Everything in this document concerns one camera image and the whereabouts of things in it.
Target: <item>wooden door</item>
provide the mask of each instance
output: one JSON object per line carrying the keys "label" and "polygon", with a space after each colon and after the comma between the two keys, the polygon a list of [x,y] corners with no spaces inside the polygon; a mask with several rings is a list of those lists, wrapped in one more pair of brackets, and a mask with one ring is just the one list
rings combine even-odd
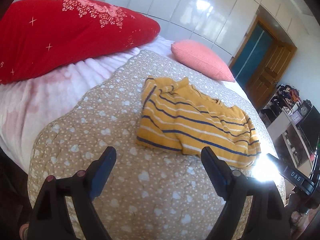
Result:
{"label": "wooden door", "polygon": [[297,48],[274,40],[245,86],[253,106],[260,110],[270,100]]}

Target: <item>pillow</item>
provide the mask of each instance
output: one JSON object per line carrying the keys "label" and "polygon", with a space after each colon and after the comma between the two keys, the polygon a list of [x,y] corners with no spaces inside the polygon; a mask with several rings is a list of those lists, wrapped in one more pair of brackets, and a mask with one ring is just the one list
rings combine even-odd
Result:
{"label": "pillow", "polygon": [[171,45],[176,59],[203,75],[215,80],[235,82],[229,67],[211,49],[196,41],[185,40]]}
{"label": "pillow", "polygon": [[95,0],[21,0],[0,21],[0,83],[152,41],[159,24]]}

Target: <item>bright light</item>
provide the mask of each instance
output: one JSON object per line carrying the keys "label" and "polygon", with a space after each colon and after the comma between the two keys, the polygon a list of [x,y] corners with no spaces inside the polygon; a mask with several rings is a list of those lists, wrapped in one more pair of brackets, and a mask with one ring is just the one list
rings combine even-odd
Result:
{"label": "bright light", "polygon": [[197,4],[197,9],[198,10],[206,10],[210,6],[209,2],[206,2],[206,1],[203,1],[203,0],[197,0],[196,4]]}
{"label": "bright light", "polygon": [[253,176],[259,181],[273,180],[276,185],[280,184],[281,175],[276,165],[266,155],[261,155],[252,170]]}

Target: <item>pink pillow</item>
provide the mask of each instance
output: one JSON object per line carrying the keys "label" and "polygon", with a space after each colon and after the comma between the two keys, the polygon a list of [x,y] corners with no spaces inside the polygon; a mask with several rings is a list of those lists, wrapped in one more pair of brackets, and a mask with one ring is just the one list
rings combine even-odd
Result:
{"label": "pink pillow", "polygon": [[203,75],[215,80],[235,82],[229,67],[211,49],[196,41],[185,40],[171,45],[176,59]]}

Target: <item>clothes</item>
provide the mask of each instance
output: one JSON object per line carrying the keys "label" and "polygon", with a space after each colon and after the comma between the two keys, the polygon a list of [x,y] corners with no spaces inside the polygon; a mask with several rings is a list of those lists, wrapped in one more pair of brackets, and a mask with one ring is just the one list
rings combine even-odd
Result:
{"label": "clothes", "polygon": [[202,94],[187,77],[179,82],[149,76],[142,94],[137,143],[187,155],[210,146],[235,167],[251,165],[261,152],[255,128],[239,107]]}

